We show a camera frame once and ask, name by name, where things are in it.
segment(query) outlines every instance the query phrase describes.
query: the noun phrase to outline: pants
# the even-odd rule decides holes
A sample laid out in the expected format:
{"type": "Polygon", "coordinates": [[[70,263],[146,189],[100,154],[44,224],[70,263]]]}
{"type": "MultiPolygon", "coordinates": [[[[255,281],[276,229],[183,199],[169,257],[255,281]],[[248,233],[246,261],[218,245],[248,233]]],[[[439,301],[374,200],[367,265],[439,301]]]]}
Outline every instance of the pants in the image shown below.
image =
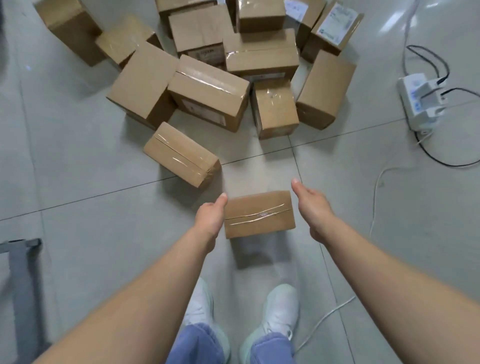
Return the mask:
{"type": "MultiPolygon", "coordinates": [[[[250,364],[295,364],[293,346],[279,333],[270,333],[252,346],[250,364]]],[[[224,364],[223,350],[206,324],[188,325],[178,336],[166,364],[224,364]]]]}

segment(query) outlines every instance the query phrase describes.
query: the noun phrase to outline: right shoe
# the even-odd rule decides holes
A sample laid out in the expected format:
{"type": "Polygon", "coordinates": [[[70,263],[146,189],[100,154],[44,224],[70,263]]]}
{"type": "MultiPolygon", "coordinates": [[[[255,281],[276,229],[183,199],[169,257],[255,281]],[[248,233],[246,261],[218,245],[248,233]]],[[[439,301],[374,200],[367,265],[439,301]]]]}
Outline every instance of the right shoe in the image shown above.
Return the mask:
{"type": "Polygon", "coordinates": [[[297,290],[289,284],[276,286],[264,303],[262,323],[240,347],[241,364],[250,364],[253,344],[261,337],[277,332],[292,340],[293,330],[299,317],[300,303],[297,290]]]}
{"type": "Polygon", "coordinates": [[[222,347],[225,357],[224,363],[228,362],[230,358],[230,344],[225,332],[223,332],[213,318],[213,296],[208,289],[207,283],[202,278],[198,279],[193,289],[192,297],[188,302],[187,310],[183,317],[183,324],[185,326],[199,323],[206,324],[213,330],[222,347]]]}

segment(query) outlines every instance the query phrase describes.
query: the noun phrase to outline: right arm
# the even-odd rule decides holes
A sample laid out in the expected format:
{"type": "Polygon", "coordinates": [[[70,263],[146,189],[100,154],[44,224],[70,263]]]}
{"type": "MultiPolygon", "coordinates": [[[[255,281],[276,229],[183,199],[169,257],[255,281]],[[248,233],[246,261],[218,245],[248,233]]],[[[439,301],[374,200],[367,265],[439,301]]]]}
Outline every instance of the right arm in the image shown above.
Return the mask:
{"type": "Polygon", "coordinates": [[[408,364],[478,363],[480,305],[386,254],[337,218],[318,191],[292,181],[323,243],[373,321],[408,364]]]}

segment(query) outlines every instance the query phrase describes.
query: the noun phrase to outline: forearm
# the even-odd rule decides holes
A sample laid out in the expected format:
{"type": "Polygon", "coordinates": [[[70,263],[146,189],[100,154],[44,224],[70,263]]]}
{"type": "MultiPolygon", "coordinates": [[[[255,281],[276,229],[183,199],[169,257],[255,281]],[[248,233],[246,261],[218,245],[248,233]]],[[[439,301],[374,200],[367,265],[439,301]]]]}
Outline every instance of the forearm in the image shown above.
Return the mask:
{"type": "Polygon", "coordinates": [[[163,363],[208,252],[210,237],[194,229],[38,363],[163,363]]]}
{"type": "Polygon", "coordinates": [[[326,247],[404,363],[472,363],[480,357],[480,306],[376,248],[340,219],[326,247]]]}

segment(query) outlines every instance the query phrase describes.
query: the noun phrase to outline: tile floor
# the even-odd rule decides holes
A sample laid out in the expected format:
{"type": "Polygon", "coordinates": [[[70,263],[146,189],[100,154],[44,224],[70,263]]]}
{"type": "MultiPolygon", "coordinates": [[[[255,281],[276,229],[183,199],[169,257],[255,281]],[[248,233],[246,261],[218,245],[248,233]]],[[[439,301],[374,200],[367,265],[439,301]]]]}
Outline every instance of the tile floor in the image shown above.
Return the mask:
{"type": "MultiPolygon", "coordinates": [[[[84,2],[104,28],[134,12],[159,29],[153,0],[84,2]]],[[[172,125],[223,164],[223,176],[200,193],[141,152],[151,131],[105,99],[118,74],[108,62],[89,68],[43,26],[31,0],[4,0],[0,240],[44,238],[41,278],[52,341],[168,249],[192,224],[196,208],[222,190],[238,196],[287,189],[291,178],[301,177],[368,234],[375,180],[396,151],[389,165],[403,168],[388,172],[378,190],[374,243],[480,299],[480,169],[451,170],[427,159],[407,131],[396,94],[410,1],[344,2],[366,16],[342,54],[358,67],[331,127],[301,125],[290,138],[259,142],[250,109],[236,134],[176,112],[172,125]]],[[[480,90],[479,13],[476,0],[424,0],[413,18],[409,43],[440,53],[452,68],[452,86],[480,90]]],[[[173,49],[170,40],[161,40],[173,49]]],[[[433,75],[415,58],[408,56],[407,63],[410,72],[433,75]]],[[[303,62],[294,78],[297,94],[308,69],[303,62]]],[[[474,160],[480,156],[480,102],[452,94],[450,105],[426,145],[452,163],[474,160]]],[[[207,258],[202,276],[234,353],[256,326],[266,294],[281,282],[300,292],[296,344],[352,295],[298,212],[296,220],[293,231],[232,243],[221,232],[207,258]]],[[[6,257],[0,256],[5,363],[15,359],[11,295],[6,257]]],[[[299,363],[398,363],[359,302],[335,313],[312,340],[297,355],[299,363]]]]}

